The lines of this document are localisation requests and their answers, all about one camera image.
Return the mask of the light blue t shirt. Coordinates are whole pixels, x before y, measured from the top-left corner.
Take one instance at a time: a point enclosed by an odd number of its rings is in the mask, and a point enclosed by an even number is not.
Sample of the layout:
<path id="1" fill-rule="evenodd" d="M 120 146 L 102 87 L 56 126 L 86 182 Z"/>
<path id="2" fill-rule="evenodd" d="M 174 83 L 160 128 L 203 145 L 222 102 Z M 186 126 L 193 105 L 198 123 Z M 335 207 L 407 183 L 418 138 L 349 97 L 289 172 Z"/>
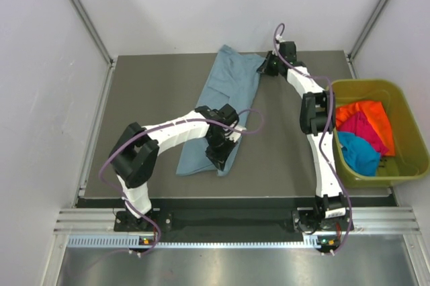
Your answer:
<path id="1" fill-rule="evenodd" d="M 264 58 L 258 54 L 240 54 L 224 45 L 219 49 L 209 76 L 198 99 L 197 106 L 219 109 L 229 104 L 237 112 L 251 108 L 260 74 L 257 69 Z M 216 167 L 206 157 L 206 139 L 190 140 L 183 145 L 176 174 L 193 175 L 214 171 Z"/>

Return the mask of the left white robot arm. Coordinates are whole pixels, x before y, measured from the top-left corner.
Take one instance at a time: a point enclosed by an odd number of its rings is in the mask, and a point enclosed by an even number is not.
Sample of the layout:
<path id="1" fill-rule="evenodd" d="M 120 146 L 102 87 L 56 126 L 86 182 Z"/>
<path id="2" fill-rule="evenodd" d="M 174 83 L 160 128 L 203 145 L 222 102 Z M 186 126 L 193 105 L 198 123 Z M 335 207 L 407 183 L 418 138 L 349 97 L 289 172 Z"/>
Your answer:
<path id="1" fill-rule="evenodd" d="M 207 159 L 217 170 L 223 171 L 245 130 L 239 125 L 238 113 L 229 104 L 220 109 L 203 105 L 157 126 L 144 127 L 136 122 L 127 126 L 108 161 L 121 184 L 122 199 L 130 212 L 129 222 L 138 230 L 145 230 L 152 224 L 147 182 L 160 154 L 202 138 L 208 144 L 205 149 Z"/>

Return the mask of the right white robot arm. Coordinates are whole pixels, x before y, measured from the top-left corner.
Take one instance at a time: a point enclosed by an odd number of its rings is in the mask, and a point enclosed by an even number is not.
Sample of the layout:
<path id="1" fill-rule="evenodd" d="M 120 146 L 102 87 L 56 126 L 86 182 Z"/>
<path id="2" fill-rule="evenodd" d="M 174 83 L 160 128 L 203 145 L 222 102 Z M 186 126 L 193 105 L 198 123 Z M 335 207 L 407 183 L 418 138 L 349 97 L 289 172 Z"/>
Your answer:
<path id="1" fill-rule="evenodd" d="M 313 219 L 319 228 L 327 230 L 347 214 L 348 206 L 333 156 L 335 94 L 331 88 L 321 87 L 317 77 L 310 75 L 304 63 L 298 61 L 294 42 L 277 37 L 274 43 L 274 49 L 267 53 L 257 72 L 285 78 L 302 98 L 299 124 L 310 144 L 316 173 Z"/>

